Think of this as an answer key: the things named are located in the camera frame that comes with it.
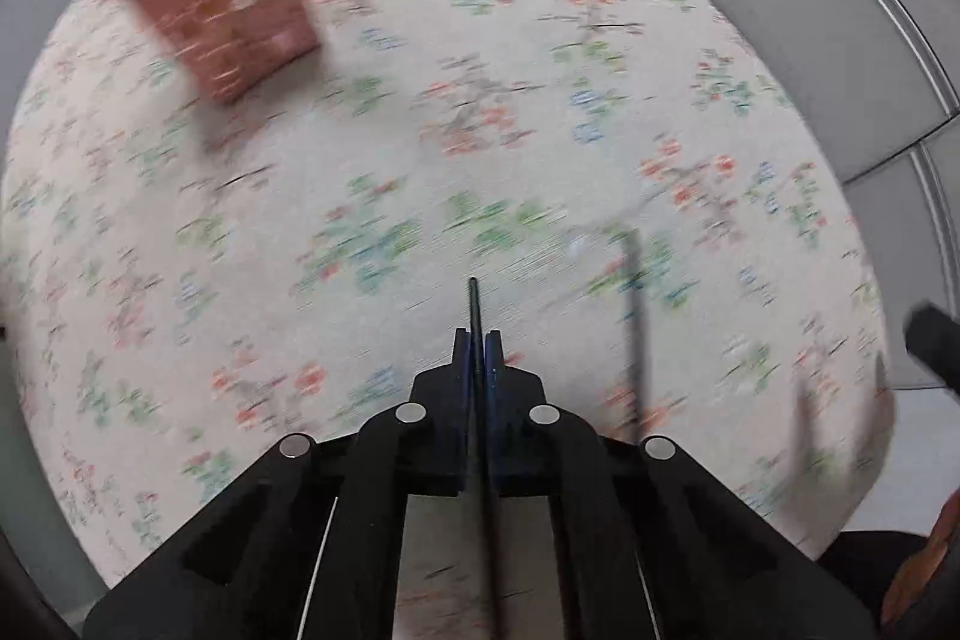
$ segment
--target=white tile floor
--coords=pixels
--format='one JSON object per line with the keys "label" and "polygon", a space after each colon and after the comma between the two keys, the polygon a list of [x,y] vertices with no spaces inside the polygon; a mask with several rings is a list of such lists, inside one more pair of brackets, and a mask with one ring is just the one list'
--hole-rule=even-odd
{"label": "white tile floor", "polygon": [[941,389],[896,391],[896,429],[880,474],[847,528],[928,534],[960,486],[960,400]]}

